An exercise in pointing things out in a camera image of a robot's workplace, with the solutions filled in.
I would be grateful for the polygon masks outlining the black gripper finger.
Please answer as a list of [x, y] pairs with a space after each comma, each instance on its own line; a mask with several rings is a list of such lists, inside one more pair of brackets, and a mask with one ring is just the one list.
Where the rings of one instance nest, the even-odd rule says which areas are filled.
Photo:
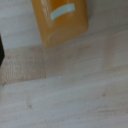
[[0, 34], [0, 66], [3, 62], [3, 59], [4, 59], [4, 48], [3, 48], [3, 43], [2, 43], [1, 34]]

